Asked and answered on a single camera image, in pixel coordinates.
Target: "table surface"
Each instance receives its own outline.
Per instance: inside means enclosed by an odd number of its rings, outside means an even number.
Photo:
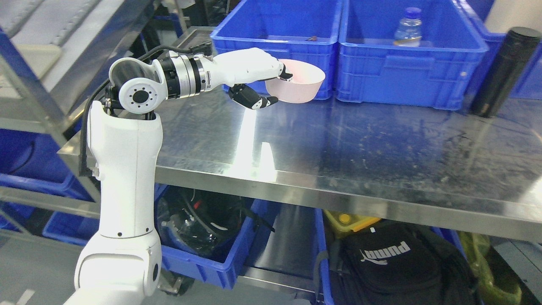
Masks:
[[[215,89],[156,113],[157,182],[542,242],[540,101],[492,119],[335,99],[252,111]]]

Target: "plastic water bottle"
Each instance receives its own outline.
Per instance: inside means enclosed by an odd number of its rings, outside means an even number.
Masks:
[[[395,32],[396,46],[419,47],[422,40],[422,10],[419,8],[406,8],[404,18],[399,21]]]

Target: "green object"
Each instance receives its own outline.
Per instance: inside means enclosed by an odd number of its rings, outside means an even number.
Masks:
[[[517,276],[492,251],[486,235],[458,232],[474,276],[479,279],[485,305],[519,305],[521,287]]]

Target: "black bag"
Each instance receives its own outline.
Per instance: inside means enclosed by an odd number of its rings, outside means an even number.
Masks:
[[[461,252],[424,226],[384,221],[330,247],[335,305],[475,305]]]

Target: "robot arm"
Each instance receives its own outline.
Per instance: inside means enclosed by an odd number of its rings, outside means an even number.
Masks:
[[[160,103],[226,84],[234,101],[259,109],[277,98],[261,97],[245,82],[292,77],[282,62],[257,48],[214,59],[172,51],[168,55],[150,65],[117,60],[109,70],[113,98],[92,101],[86,108],[81,158],[86,158],[88,142],[96,158],[92,173],[101,182],[100,226],[81,251],[76,292],[65,305],[140,304],[157,287],[162,251],[154,228],[153,190],[162,124],[153,111]],[[145,119],[119,118],[107,113],[111,108],[145,114]]]
[[[147,65],[123,58],[113,63],[109,79],[119,88],[119,102],[133,113],[148,113],[167,98],[185,98],[226,84],[237,103],[251,109],[272,105],[276,98],[260,97],[248,82],[292,75],[284,64],[258,48],[227,52],[209,59],[202,54],[187,56],[170,51],[169,56]]]

